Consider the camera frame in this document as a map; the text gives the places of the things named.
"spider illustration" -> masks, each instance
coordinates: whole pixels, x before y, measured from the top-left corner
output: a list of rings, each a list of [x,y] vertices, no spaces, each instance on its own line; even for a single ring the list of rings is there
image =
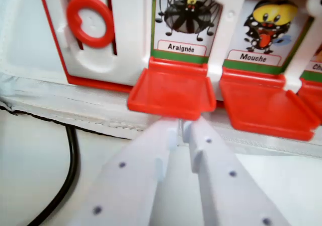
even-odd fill
[[[157,23],[164,22],[171,29],[166,32],[171,36],[173,30],[187,34],[197,34],[197,41],[203,41],[199,37],[200,32],[207,28],[207,35],[213,36],[210,31],[214,27],[214,21],[219,15],[220,5],[214,0],[167,0],[167,6],[162,8],[162,0],[159,0],[160,18]]]

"black cable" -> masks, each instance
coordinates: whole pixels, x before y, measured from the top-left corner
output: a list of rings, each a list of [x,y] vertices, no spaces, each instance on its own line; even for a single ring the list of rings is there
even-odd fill
[[[28,226],[39,226],[43,221],[45,221],[62,202],[76,178],[79,167],[79,148],[76,130],[71,126],[66,126],[66,132],[69,143],[70,163],[65,182],[52,201],[34,220],[28,224]]]

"green stripe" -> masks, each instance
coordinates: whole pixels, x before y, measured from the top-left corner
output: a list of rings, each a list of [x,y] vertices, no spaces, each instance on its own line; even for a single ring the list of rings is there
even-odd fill
[[[225,67],[240,69],[245,71],[256,71],[262,73],[270,73],[270,74],[279,74],[282,71],[282,67],[280,66],[269,66],[257,63],[243,62],[243,61],[233,61],[233,60],[225,60],[223,63]]]
[[[314,71],[304,71],[301,78],[314,82],[322,82],[322,73]]]
[[[160,50],[152,50],[151,56],[154,56],[156,58],[170,59],[175,61],[186,61],[193,63],[207,63],[209,59],[207,56],[194,56],[178,52],[168,52]]]

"red tongue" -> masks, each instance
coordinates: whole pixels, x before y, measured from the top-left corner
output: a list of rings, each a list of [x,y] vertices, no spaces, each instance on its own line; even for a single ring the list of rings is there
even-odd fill
[[[269,34],[260,34],[260,47],[265,47],[271,41],[271,36]]]

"printed label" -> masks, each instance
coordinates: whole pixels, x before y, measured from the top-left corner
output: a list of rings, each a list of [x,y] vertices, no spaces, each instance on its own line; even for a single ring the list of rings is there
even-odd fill
[[[215,0],[153,0],[151,56],[207,62],[220,13]]]
[[[199,56],[205,56],[207,50],[206,46],[164,40],[160,40],[158,42],[157,48],[163,51],[179,52]]]
[[[306,0],[245,0],[224,66],[282,72],[309,27],[305,4]]]
[[[315,71],[315,72],[321,72],[322,73],[322,62],[315,62],[311,61],[307,68],[307,71]]]
[[[275,55],[266,55],[266,54],[256,53],[256,52],[232,50],[230,51],[227,59],[278,66],[278,63],[280,62],[281,57],[275,56]]]

